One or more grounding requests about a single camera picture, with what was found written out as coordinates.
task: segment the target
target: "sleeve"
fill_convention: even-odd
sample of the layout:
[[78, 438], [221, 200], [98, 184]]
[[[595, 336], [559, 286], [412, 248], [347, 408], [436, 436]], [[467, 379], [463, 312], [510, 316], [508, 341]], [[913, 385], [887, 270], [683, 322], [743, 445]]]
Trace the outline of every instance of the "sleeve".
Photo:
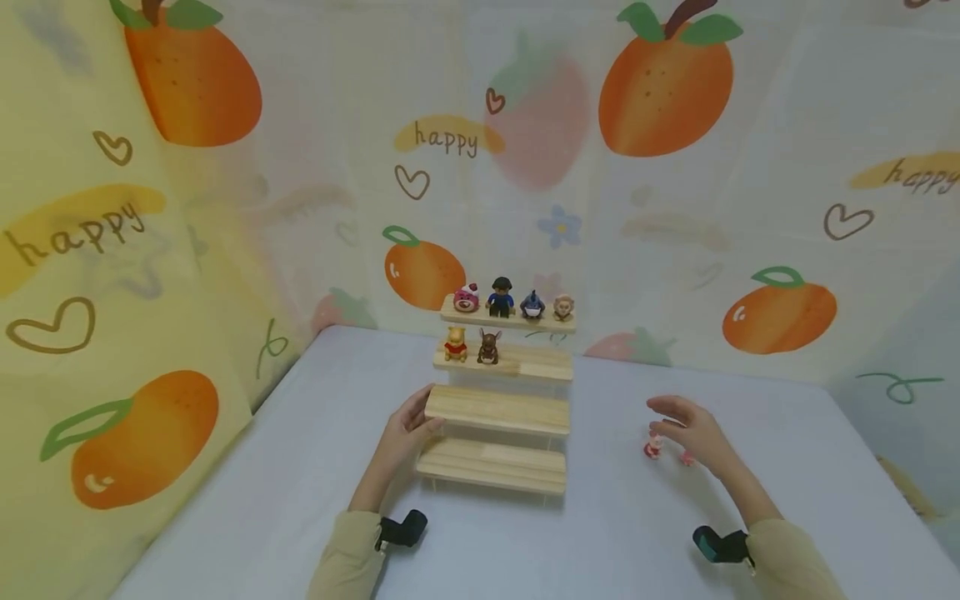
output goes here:
[[846, 600], [810, 536], [782, 519], [750, 528], [747, 547], [756, 564], [756, 582], [768, 600]]
[[383, 567], [384, 555], [374, 549], [379, 537], [380, 515], [337, 515], [306, 600], [370, 600]]

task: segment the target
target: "human hand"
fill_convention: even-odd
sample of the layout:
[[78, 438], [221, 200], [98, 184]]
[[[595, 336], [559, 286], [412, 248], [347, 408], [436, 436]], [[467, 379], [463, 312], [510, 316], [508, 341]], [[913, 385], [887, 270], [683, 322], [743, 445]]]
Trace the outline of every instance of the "human hand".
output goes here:
[[387, 419], [387, 426], [383, 428], [373, 458], [360, 479], [347, 510], [379, 513], [387, 488], [400, 466], [444, 426], [443, 419], [428, 420], [423, 413], [432, 389], [432, 383], [420, 388]]
[[682, 396], [657, 396], [647, 406], [668, 419], [650, 423], [650, 430], [683, 446], [707, 467], [714, 477], [723, 478], [740, 463], [716, 419], [706, 408]]
[[387, 426], [383, 428], [380, 443], [371, 459], [371, 468], [393, 477], [400, 466], [444, 426], [443, 419], [427, 420], [424, 414], [433, 385], [413, 392], [387, 419]]

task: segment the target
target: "pink bear figurine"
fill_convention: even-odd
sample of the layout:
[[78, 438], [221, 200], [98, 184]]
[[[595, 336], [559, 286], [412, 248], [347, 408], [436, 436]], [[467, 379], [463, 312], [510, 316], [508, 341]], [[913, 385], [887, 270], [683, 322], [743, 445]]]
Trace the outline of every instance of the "pink bear figurine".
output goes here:
[[660, 450], [663, 448], [663, 437], [650, 432], [650, 441], [647, 442], [643, 447], [643, 453], [647, 455], [647, 458], [652, 458], [655, 461], [660, 459]]
[[471, 313], [480, 308], [477, 284], [471, 283], [453, 293], [453, 307], [462, 313]]

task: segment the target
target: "white table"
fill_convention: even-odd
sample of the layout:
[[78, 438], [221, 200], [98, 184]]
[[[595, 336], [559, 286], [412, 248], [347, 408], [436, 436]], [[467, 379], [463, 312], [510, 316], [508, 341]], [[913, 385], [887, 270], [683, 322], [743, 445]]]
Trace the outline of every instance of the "white table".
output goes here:
[[[113, 600], [301, 600], [387, 416], [428, 381], [436, 340], [326, 330]], [[425, 482], [391, 516], [430, 520], [388, 560], [378, 597], [754, 598], [739, 565], [707, 564], [701, 524], [741, 527], [703, 468], [646, 459], [649, 396], [704, 403], [782, 511], [864, 600], [955, 600], [960, 574], [828, 394], [782, 381], [575, 359], [567, 492], [539, 497]]]

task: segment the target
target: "shelf tier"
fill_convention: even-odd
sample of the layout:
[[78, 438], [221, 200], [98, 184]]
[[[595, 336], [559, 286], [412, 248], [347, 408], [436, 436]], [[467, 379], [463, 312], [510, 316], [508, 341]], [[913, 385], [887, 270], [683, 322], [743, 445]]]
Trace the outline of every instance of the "shelf tier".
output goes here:
[[441, 340], [433, 353], [433, 366], [437, 369], [469, 371], [501, 377], [524, 377], [552, 383], [573, 381], [573, 358], [569, 352], [563, 350], [497, 344], [500, 360], [498, 364], [491, 365], [477, 362], [479, 341], [468, 342], [467, 361], [463, 363], [456, 359], [444, 360], [444, 344], [445, 340]]
[[566, 457], [560, 452], [436, 438], [417, 460], [424, 477], [504, 490], [564, 495]]
[[453, 294], [450, 294], [444, 300], [444, 305], [440, 309], [440, 318], [447, 323], [480, 325], [481, 327], [493, 327], [496, 329], [527, 329], [529, 331], [546, 331], [549, 333], [576, 333], [577, 316], [570, 315], [568, 321], [555, 321], [553, 318], [553, 309], [547, 306], [546, 315], [538, 322], [527, 321], [519, 316], [520, 309], [516, 309], [516, 314], [511, 315], [509, 319], [500, 317], [491, 317], [483, 305], [474, 313], [462, 313], [453, 307]]
[[426, 416], [451, 425], [564, 439], [570, 434], [570, 405], [538, 396], [434, 386]]

